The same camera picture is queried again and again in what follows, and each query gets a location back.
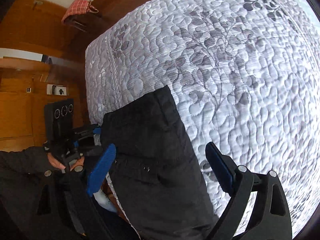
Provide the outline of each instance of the black metal frame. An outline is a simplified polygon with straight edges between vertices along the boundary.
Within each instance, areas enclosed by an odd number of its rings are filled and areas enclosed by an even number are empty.
[[[229,156],[221,154],[213,142],[206,146],[206,157],[213,172],[218,175],[222,189],[231,196],[207,240],[292,239],[288,204],[279,177],[274,171],[264,175],[252,173],[242,165],[241,168],[237,167]],[[217,159],[220,159],[225,167],[213,163]],[[250,194],[254,191],[257,191],[257,197],[247,228],[242,234],[234,236]]]

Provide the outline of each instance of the metal rivet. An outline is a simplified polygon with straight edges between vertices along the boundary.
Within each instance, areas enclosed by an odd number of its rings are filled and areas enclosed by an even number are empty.
[[[246,172],[247,171],[247,167],[243,166],[243,165],[240,165],[240,166],[238,166],[238,170],[241,171],[241,172]]]
[[[78,166],[75,167],[74,170],[75,170],[75,172],[80,172],[80,171],[83,170],[83,167],[81,165],[78,165]]]
[[[269,171],[269,174],[271,177],[276,177],[277,176],[277,173],[275,171]]]
[[[50,170],[47,170],[47,171],[44,173],[44,175],[45,175],[46,177],[49,177],[51,174],[52,174],[52,171],[50,171]]]

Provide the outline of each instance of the wooden wall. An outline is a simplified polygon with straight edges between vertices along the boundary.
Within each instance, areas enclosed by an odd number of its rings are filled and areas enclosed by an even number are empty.
[[[73,98],[74,127],[83,125],[77,85],[50,77],[51,71],[52,66],[42,62],[0,59],[0,150],[20,151],[41,146],[46,141],[44,106],[51,102]],[[41,82],[43,76],[53,81],[51,84],[66,86],[67,96],[47,95],[48,83]],[[27,88],[31,88],[31,93],[27,93]]]
[[[68,51],[77,29],[61,23],[65,12],[66,8],[45,0],[15,0],[0,23],[0,48],[78,61],[80,57]]]

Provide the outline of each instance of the mattress cover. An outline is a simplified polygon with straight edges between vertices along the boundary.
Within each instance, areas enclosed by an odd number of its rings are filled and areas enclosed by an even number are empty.
[[[168,85],[213,212],[230,198],[205,159],[210,141],[252,172],[277,172],[294,237],[320,201],[319,40],[295,0],[149,1],[86,50],[90,120]]]

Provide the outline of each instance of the red checkered bag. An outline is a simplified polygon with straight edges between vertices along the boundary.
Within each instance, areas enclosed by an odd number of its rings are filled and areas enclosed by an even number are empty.
[[[97,8],[91,5],[90,0],[74,0],[67,9],[61,22],[66,23],[69,20],[68,18],[72,15],[86,14],[88,12],[97,13],[99,11]]]

